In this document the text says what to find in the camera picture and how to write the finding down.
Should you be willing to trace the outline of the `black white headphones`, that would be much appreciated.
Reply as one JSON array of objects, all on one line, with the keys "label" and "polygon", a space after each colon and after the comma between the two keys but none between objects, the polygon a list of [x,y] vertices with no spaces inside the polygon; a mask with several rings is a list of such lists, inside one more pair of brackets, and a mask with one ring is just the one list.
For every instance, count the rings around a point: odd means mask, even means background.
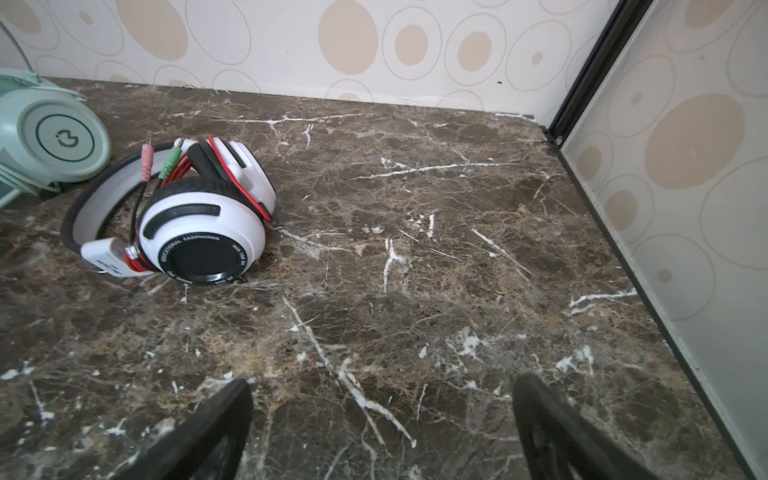
[{"label": "black white headphones", "polygon": [[148,183],[140,181],[141,151],[99,174],[66,213],[63,244],[117,278],[162,273],[219,285],[245,273],[265,249],[274,185],[243,143],[182,139],[165,182],[158,175],[177,139],[153,146]]}]

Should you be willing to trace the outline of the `mint green headphones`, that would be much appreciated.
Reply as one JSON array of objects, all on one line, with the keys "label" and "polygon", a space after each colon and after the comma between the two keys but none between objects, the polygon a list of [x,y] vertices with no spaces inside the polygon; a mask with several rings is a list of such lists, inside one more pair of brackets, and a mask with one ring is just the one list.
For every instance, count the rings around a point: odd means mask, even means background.
[{"label": "mint green headphones", "polygon": [[105,125],[86,97],[43,79],[6,26],[23,69],[1,70],[1,206],[59,193],[99,174],[111,158]]}]

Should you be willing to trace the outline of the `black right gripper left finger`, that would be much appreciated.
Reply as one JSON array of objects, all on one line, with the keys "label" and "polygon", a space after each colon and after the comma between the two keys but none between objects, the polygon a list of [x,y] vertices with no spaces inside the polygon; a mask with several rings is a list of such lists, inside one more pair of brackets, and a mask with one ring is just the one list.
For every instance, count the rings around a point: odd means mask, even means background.
[{"label": "black right gripper left finger", "polygon": [[235,379],[164,436],[118,479],[233,479],[248,439],[253,397]]}]

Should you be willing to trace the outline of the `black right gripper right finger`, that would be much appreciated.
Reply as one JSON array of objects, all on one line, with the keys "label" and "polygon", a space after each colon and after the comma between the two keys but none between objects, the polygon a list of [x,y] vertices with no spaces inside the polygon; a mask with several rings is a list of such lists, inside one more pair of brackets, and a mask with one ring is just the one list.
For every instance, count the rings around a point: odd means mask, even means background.
[{"label": "black right gripper right finger", "polygon": [[513,412],[533,479],[654,479],[533,373],[515,378]]}]

